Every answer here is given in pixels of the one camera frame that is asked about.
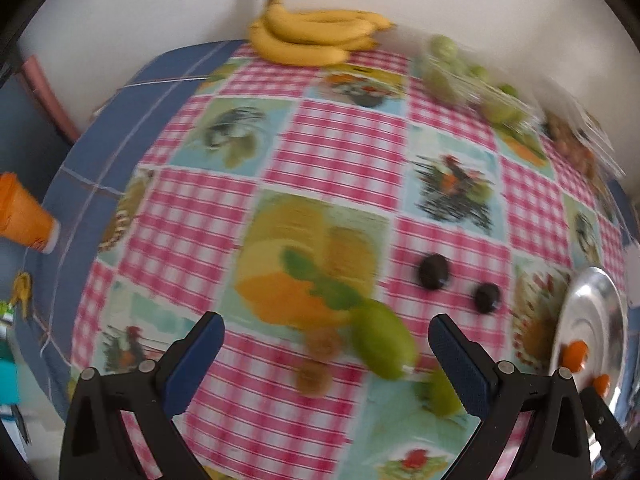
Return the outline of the orange paper cup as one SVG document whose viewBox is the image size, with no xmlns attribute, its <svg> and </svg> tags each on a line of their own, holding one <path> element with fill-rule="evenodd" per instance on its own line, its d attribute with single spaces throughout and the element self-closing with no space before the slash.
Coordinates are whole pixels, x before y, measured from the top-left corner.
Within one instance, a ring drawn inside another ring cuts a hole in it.
<svg viewBox="0 0 640 480">
<path fill-rule="evenodd" d="M 43 254 L 53 252 L 60 236 L 60 222 L 21 185 L 13 172 L 1 175 L 0 203 L 2 237 Z"/>
</svg>

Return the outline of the pink checkered fruit tablecloth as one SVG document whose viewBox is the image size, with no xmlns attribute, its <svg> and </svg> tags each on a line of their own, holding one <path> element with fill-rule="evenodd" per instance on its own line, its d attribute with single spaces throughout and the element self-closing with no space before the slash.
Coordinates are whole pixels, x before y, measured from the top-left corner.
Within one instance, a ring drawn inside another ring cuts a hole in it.
<svg viewBox="0 0 640 480">
<path fill-rule="evenodd" d="M 213 477 L 438 479 L 476 422 L 428 408 L 428 323 L 446 313 L 495 358 L 545 370 L 570 276 L 600 264 L 624 284 L 603 202 L 541 134 L 435 102 L 404 56 L 294 68 L 241 46 L 134 167 L 82 293 L 73 367 L 129 370 L 216 310 L 224 348 L 179 424 Z M 428 254 L 449 262 L 443 289 L 419 283 Z M 501 290 L 493 314 L 474 307 L 485 282 Z M 356 356 L 352 308 L 368 300 L 416 340 L 410 375 L 379 378 Z M 343 350 L 310 398 L 295 376 L 321 327 Z"/>
</svg>

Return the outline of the yellow banana bunch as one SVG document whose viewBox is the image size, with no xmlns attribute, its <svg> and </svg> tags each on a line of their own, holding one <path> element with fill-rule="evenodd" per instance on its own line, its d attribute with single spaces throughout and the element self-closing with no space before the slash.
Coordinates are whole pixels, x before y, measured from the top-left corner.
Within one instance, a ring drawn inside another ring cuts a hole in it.
<svg viewBox="0 0 640 480">
<path fill-rule="evenodd" d="M 374 12 L 293 12 L 284 0 L 266 0 L 262 14 L 248 28 L 248 43 L 271 63 L 326 67 L 347 62 L 354 52 L 376 49 L 374 34 L 394 27 L 389 18 Z"/>
</svg>

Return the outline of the orange mandarin with stem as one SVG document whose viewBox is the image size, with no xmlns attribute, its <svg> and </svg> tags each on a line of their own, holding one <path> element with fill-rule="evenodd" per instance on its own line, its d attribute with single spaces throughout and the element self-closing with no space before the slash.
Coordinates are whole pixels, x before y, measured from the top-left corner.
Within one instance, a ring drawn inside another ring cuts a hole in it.
<svg viewBox="0 0 640 480">
<path fill-rule="evenodd" d="M 581 372 L 589 358 L 589 347 L 584 340 L 573 340 L 567 344 L 561 353 L 561 366 L 572 374 Z"/>
</svg>

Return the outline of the dark plum lower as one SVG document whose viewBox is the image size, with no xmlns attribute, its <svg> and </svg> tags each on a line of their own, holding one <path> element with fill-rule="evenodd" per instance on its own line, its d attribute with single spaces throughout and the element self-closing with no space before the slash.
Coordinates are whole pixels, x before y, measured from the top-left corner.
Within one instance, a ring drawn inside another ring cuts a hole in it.
<svg viewBox="0 0 640 480">
<path fill-rule="evenodd" d="M 480 314 L 493 314 L 500 307 L 501 290 L 495 283 L 480 283 L 475 289 L 473 302 Z"/>
</svg>

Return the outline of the clear box green fruits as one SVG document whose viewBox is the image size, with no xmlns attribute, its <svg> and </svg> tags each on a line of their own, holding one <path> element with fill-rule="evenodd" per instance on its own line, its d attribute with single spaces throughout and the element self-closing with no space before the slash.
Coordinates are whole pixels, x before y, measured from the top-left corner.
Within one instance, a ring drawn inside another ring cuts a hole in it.
<svg viewBox="0 0 640 480">
<path fill-rule="evenodd" d="M 491 125 L 535 129 L 544 118 L 523 78 L 447 36 L 428 35 L 422 40 L 418 69 L 430 96 L 472 108 Z"/>
</svg>

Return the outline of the clear box brown longans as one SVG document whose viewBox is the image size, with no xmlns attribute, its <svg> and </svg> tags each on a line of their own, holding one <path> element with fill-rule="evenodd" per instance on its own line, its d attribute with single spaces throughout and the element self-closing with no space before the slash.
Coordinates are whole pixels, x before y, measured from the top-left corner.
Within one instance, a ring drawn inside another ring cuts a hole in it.
<svg viewBox="0 0 640 480">
<path fill-rule="evenodd" d="M 625 177 L 610 138 L 582 104 L 544 106 L 542 110 L 546 135 L 572 168 L 588 180 L 593 180 L 599 170 L 614 179 Z"/>
</svg>

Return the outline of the dark plum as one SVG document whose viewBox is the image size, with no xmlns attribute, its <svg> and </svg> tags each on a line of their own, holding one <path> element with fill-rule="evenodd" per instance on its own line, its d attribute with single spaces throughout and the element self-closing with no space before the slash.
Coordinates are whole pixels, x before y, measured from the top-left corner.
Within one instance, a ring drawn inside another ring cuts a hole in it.
<svg viewBox="0 0 640 480">
<path fill-rule="evenodd" d="M 473 302 L 480 314 L 493 314 L 500 307 L 501 290 L 495 283 L 480 283 L 475 289 Z"/>
<path fill-rule="evenodd" d="M 424 289 L 443 289 L 449 279 L 449 262 L 443 255 L 428 254 L 421 259 L 418 266 L 418 280 Z"/>
</svg>

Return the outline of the round metal tray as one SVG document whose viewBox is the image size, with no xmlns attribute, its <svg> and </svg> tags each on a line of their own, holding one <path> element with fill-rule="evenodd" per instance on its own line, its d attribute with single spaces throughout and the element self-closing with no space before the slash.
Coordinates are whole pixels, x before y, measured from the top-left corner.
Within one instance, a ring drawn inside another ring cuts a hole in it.
<svg viewBox="0 0 640 480">
<path fill-rule="evenodd" d="M 570 281 L 552 344 L 549 374 L 561 367 L 562 351 L 582 340 L 588 347 L 584 367 L 573 374 L 578 390 L 603 374 L 610 378 L 603 401 L 614 412 L 620 397 L 627 350 L 622 296 L 598 266 L 577 272 Z"/>
</svg>

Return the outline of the brown kiwi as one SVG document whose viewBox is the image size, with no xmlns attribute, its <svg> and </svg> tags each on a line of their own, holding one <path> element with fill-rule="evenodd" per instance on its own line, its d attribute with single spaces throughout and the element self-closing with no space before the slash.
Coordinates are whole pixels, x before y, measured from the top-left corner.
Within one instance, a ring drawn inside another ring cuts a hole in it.
<svg viewBox="0 0 640 480">
<path fill-rule="evenodd" d="M 302 396 L 320 398 L 326 395 L 331 385 L 332 374 L 328 364 L 311 360 L 300 363 L 295 376 L 295 387 Z"/>
<path fill-rule="evenodd" d="M 321 327 L 304 333 L 308 356 L 317 362 L 331 362 L 343 350 L 341 335 L 333 327 Z"/>
</svg>

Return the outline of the dark plum upper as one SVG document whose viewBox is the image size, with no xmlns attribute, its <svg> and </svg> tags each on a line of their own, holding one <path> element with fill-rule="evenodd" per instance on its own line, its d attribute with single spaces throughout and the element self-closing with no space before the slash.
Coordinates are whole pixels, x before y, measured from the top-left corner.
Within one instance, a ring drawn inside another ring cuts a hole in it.
<svg viewBox="0 0 640 480">
<path fill-rule="evenodd" d="M 418 280 L 424 289 L 443 289 L 449 279 L 449 262 L 443 255 L 428 254 L 421 259 L 418 266 Z"/>
</svg>

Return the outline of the green mango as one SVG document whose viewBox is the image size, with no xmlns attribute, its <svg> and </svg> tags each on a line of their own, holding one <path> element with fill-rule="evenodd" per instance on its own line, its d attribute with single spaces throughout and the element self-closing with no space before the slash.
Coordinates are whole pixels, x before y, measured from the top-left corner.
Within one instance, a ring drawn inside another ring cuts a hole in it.
<svg viewBox="0 0 640 480">
<path fill-rule="evenodd" d="M 350 341 L 367 369 L 385 380 L 410 375 L 419 361 L 418 345 L 404 321 L 376 300 L 352 308 Z"/>
<path fill-rule="evenodd" d="M 451 417 L 463 412 L 456 390 L 440 367 L 434 368 L 428 378 L 427 404 L 437 417 Z"/>
</svg>

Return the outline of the small orange mandarin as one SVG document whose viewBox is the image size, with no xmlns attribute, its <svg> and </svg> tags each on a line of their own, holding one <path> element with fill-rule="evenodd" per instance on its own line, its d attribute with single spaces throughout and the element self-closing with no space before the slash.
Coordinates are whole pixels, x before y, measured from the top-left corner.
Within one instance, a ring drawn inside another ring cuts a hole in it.
<svg viewBox="0 0 640 480">
<path fill-rule="evenodd" d="M 608 393 L 608 389 L 610 388 L 610 385 L 611 385 L 611 378 L 610 376 L 608 376 L 608 374 L 601 374 L 596 378 L 593 378 L 591 382 L 591 387 L 594 390 L 596 390 L 596 393 L 601 398 L 604 398 L 606 396 L 606 394 Z"/>
</svg>

